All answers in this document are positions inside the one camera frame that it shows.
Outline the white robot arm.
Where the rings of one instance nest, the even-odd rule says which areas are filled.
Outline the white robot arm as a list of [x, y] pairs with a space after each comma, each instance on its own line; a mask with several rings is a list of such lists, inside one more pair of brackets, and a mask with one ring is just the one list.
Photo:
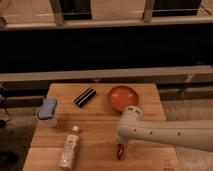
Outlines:
[[128, 106], [116, 126], [117, 158], [131, 140], [144, 140], [213, 152], [213, 120], [145, 121], [137, 106]]

